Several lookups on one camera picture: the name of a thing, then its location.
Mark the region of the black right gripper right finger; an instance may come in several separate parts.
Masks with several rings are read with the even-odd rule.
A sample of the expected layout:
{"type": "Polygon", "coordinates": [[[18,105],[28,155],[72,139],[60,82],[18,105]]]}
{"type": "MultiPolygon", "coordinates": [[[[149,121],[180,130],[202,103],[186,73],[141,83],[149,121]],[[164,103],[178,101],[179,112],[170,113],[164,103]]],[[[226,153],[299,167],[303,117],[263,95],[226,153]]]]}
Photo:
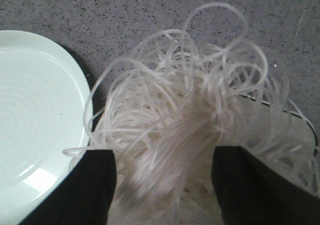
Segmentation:
{"type": "Polygon", "coordinates": [[[239,146],[217,146],[211,180],[226,225],[318,225],[319,198],[239,146]]]}

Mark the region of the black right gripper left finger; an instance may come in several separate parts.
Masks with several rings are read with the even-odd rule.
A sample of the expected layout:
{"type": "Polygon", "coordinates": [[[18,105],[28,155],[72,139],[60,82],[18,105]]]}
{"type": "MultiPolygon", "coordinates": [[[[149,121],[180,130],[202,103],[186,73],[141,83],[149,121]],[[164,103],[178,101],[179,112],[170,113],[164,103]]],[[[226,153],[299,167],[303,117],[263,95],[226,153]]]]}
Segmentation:
{"type": "Polygon", "coordinates": [[[105,225],[117,182],[111,150],[88,150],[23,225],[105,225]]]}

